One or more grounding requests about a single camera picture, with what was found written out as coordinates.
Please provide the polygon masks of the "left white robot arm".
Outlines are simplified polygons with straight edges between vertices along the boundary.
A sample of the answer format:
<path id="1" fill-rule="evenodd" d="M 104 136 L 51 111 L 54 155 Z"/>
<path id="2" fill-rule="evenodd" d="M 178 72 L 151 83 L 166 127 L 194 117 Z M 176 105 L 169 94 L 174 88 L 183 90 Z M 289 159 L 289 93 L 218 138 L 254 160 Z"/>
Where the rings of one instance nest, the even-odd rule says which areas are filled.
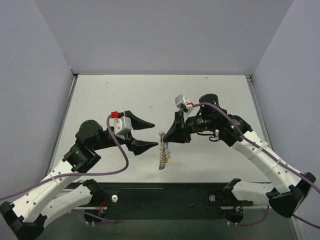
<path id="1" fill-rule="evenodd" d="M 138 156 L 158 145 L 156 142 L 137 140 L 132 130 L 154 128 L 153 123 L 136 117 L 131 111 L 112 112 L 107 129 L 95 120 L 86 120 L 75 135 L 75 144 L 63 156 L 56 167 L 38 184 L 23 190 L 20 198 L 5 201 L 0 213 L 19 240 L 35 240 L 54 220 L 84 205 L 105 207 L 115 203 L 117 194 L 108 194 L 94 179 L 85 180 L 74 190 L 58 196 L 69 184 L 88 172 L 100 159 L 98 150 L 125 145 Z"/>

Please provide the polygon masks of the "yellow tagged key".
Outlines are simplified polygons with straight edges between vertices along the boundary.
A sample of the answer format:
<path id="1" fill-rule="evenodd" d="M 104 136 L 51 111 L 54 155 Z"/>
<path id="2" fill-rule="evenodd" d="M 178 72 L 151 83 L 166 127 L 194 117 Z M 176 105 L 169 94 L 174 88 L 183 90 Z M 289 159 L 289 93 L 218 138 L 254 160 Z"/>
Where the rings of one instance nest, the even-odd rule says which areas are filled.
<path id="1" fill-rule="evenodd" d="M 169 159 L 170 159 L 170 154 L 169 154 L 169 153 L 168 153 L 168 154 L 165 154 L 164 157 L 163 157 L 163 161 L 164 161 L 165 163 L 167 163 L 167 162 L 169 161 Z"/>

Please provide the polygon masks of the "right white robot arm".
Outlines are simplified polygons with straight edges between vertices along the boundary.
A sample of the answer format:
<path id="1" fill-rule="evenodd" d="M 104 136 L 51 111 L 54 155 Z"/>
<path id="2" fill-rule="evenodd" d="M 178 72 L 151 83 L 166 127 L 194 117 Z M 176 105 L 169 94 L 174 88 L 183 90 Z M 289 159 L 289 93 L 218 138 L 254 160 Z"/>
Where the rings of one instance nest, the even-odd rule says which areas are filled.
<path id="1" fill-rule="evenodd" d="M 243 118 L 221 108 L 216 94 L 203 95 L 197 104 L 180 94 L 175 105 L 179 110 L 163 138 L 165 143 L 186 144 L 192 134 L 211 132 L 214 141 L 238 151 L 268 178 L 268 183 L 233 179 L 224 191 L 235 200 L 268 205 L 279 215 L 291 218 L 316 187 L 312 173 L 303 173 L 284 161 Z"/>

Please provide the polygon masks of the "silver round keyring disc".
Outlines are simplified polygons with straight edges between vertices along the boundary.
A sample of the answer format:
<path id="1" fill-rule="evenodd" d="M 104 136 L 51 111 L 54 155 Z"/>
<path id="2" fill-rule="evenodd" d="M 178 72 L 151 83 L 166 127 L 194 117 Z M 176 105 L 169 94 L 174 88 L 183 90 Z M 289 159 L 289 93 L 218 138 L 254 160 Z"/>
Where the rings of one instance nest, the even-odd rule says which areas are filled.
<path id="1" fill-rule="evenodd" d="M 167 163 L 168 162 L 164 162 L 163 161 L 163 157 L 164 155 L 166 154 L 170 154 L 170 150 L 169 150 L 169 144 L 167 142 L 164 142 L 164 137 L 166 135 L 166 133 L 164 131 L 160 131 L 158 133 L 159 135 L 159 167 L 158 169 L 161 171 L 161 170 L 164 170 Z"/>

